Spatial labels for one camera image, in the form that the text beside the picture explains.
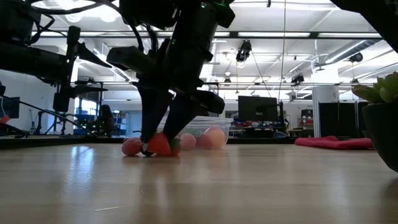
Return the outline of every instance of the computer monitor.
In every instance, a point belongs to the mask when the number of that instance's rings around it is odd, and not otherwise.
[[[277,98],[238,96],[239,120],[277,121]]]
[[[20,100],[19,97],[12,97],[15,100]],[[10,118],[19,118],[19,102],[2,99],[2,109],[0,108],[0,118],[8,115]]]

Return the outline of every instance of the person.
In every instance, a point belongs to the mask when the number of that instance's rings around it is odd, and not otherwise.
[[[100,111],[101,116],[89,126],[95,126],[101,136],[111,138],[114,125],[111,107],[109,105],[102,105]]]

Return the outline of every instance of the wooden table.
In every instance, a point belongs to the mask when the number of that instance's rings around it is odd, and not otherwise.
[[[119,144],[0,151],[0,223],[397,223],[373,151],[230,145],[179,158]]]

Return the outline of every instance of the ceiling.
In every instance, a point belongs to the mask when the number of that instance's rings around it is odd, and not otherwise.
[[[224,32],[375,32],[368,22],[359,14],[338,9],[329,0],[272,0],[271,8],[266,7],[266,0],[235,0],[231,8],[236,14],[236,18],[231,27],[225,29],[219,27],[218,31]],[[81,6],[81,0],[47,0],[42,7],[63,8]],[[112,47],[137,45],[131,29],[125,25],[122,19],[115,12],[101,6],[100,9],[86,11],[83,14],[74,16],[57,16],[57,21],[52,26],[54,30],[67,30],[68,26],[78,26],[83,32],[90,31],[90,37],[83,37],[88,48],[96,53],[106,55]],[[42,23],[47,22],[47,18],[42,18]],[[237,68],[235,55],[236,49],[241,45],[243,38],[233,38],[231,36],[223,38],[217,37],[214,43],[214,61],[216,65],[206,65],[207,74],[203,75],[209,82],[223,82],[226,72],[230,72],[232,82],[261,82],[261,75],[267,82],[281,82],[281,77],[287,82],[297,73],[302,73],[306,82],[313,82],[313,74],[316,71],[311,66],[311,62],[317,61],[317,55],[328,55],[336,50],[348,45],[358,43],[359,40],[350,39],[310,39],[299,38],[291,39],[283,36],[267,39],[247,38],[251,41],[252,54],[247,59],[243,68]],[[144,39],[146,46],[149,46],[149,39]],[[62,53],[66,49],[66,39],[43,36],[36,46],[56,46]],[[361,63],[337,62],[333,65],[338,73],[332,72],[330,75],[338,76],[340,82],[349,82],[355,78],[366,78],[362,82],[372,82],[376,75],[386,75],[391,70],[396,69],[395,63],[398,62],[398,55],[385,42],[379,43],[364,49],[361,52],[364,60]],[[298,65],[304,63],[298,70],[294,70]],[[119,75],[110,69],[93,65],[89,62],[78,62],[79,78],[93,77],[98,81],[120,82],[124,81]],[[127,72],[130,78],[134,78],[134,73]],[[128,90],[128,88],[118,88],[117,85],[109,86],[115,90]],[[249,90],[251,85],[241,85],[240,90]],[[227,93],[229,89],[236,86],[221,86],[221,91]]]

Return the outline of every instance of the plant pot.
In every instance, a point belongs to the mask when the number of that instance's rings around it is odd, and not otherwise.
[[[369,105],[362,112],[377,153],[398,172],[398,103]]]

